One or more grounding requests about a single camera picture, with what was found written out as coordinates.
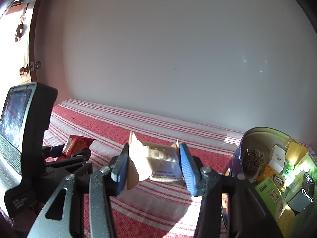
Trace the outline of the black tea packet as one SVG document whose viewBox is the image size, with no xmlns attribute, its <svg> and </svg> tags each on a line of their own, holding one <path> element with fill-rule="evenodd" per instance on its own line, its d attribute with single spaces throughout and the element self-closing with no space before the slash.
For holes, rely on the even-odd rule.
<svg viewBox="0 0 317 238">
<path fill-rule="evenodd" d="M 286 202 L 293 211 L 301 212 L 314 201 L 314 180 L 306 172 L 299 177 L 298 181 L 286 195 Z"/>
</svg>

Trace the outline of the beige paper sachet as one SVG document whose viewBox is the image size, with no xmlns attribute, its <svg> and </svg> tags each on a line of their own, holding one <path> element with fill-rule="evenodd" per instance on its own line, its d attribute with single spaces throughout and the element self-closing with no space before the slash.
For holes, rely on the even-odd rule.
<svg viewBox="0 0 317 238">
<path fill-rule="evenodd" d="M 140 141 L 133 131 L 128 140 L 127 188 L 145 180 L 184 187 L 179 143 L 170 146 Z"/>
</svg>

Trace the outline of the green box in tin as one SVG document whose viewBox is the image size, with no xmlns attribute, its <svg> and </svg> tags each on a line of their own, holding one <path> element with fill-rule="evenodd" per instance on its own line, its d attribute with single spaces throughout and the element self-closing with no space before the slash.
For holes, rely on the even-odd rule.
<svg viewBox="0 0 317 238">
<path fill-rule="evenodd" d="M 294 212 L 283 199 L 281 192 L 272 179 L 267 177 L 255 187 L 255 190 L 266 204 L 275 221 L 280 218 L 294 219 Z"/>
</svg>

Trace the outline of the yellow sponge lower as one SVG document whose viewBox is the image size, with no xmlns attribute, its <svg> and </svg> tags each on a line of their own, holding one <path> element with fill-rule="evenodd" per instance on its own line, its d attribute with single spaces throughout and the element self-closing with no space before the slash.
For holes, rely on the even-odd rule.
<svg viewBox="0 0 317 238">
<path fill-rule="evenodd" d="M 294 221 L 295 215 L 292 210 L 285 210 L 281 217 L 277 221 L 277 225 L 283 235 L 283 237 L 290 237 L 290 233 L 292 230 L 292 225 Z"/>
</svg>

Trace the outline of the blue yellow candy wrapper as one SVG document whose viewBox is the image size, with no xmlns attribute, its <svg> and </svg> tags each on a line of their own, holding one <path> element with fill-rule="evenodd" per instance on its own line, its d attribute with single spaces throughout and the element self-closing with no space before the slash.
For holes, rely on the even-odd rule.
<svg viewBox="0 0 317 238">
<path fill-rule="evenodd" d="M 266 178 L 270 178 L 277 185 L 278 188 L 284 188 L 285 179 L 267 164 L 265 164 L 262 168 L 260 174 L 256 178 L 256 181 L 260 183 Z"/>
</svg>

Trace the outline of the round metal tin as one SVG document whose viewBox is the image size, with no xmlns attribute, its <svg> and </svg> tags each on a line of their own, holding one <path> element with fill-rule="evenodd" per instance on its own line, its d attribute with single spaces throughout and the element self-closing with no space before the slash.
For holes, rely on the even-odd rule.
<svg viewBox="0 0 317 238">
<path fill-rule="evenodd" d="M 316 237 L 316 153 L 269 127 L 243 134 L 223 171 L 257 190 L 283 237 Z"/>
</svg>

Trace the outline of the white small box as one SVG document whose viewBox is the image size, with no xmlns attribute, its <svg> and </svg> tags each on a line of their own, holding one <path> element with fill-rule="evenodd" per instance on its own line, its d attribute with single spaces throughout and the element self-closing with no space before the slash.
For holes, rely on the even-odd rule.
<svg viewBox="0 0 317 238">
<path fill-rule="evenodd" d="M 285 155 L 286 151 L 284 149 L 278 145 L 274 145 L 270 151 L 270 157 L 268 161 L 270 168 L 275 170 L 277 173 L 281 173 L 284 169 Z"/>
</svg>

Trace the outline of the red snack wrapper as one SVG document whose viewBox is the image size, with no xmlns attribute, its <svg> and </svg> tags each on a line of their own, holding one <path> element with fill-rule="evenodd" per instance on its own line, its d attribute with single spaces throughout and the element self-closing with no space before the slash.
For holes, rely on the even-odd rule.
<svg viewBox="0 0 317 238">
<path fill-rule="evenodd" d="M 70 135 L 63 147 L 61 156 L 57 160 L 66 160 L 74 157 L 83 157 L 86 161 L 91 156 L 90 146 L 94 142 L 93 138 L 87 138 L 79 135 Z"/>
</svg>

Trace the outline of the red striped bed cover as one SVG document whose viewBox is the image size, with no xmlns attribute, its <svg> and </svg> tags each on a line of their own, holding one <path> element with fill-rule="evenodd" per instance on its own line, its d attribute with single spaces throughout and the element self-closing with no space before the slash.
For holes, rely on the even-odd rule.
<svg viewBox="0 0 317 238">
<path fill-rule="evenodd" d="M 316 204 L 288 205 L 273 152 L 296 169 L 307 149 L 287 134 L 244 134 L 112 106 L 54 106 L 44 143 L 52 163 L 89 146 L 87 237 L 316 237 Z"/>
</svg>

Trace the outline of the green tissue pack in tin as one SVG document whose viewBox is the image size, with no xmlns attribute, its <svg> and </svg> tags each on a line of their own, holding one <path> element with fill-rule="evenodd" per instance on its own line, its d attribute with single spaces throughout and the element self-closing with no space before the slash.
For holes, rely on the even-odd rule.
<svg viewBox="0 0 317 238">
<path fill-rule="evenodd" d="M 285 175 L 284 198 L 305 174 L 308 174 L 311 181 L 316 181 L 316 161 L 310 152 L 307 152 L 299 163 L 293 167 L 293 170 L 288 175 Z"/>
</svg>

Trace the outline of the gripper mounted phone screen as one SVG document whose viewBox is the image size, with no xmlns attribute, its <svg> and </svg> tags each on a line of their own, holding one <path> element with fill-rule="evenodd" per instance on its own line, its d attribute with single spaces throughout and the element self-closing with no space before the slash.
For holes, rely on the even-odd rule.
<svg viewBox="0 0 317 238">
<path fill-rule="evenodd" d="M 45 171 L 42 143 L 57 94 L 57 89 L 39 82 L 8 90 L 1 113 L 1 156 L 21 176 Z"/>
</svg>

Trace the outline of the brown wooden door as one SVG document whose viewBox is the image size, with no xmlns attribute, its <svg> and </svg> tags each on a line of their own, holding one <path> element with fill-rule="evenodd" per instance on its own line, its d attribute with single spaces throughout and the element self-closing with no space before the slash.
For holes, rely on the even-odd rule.
<svg viewBox="0 0 317 238">
<path fill-rule="evenodd" d="M 1 0 L 1 90 L 37 80 L 36 70 L 19 70 L 35 62 L 35 28 L 41 0 Z"/>
</svg>

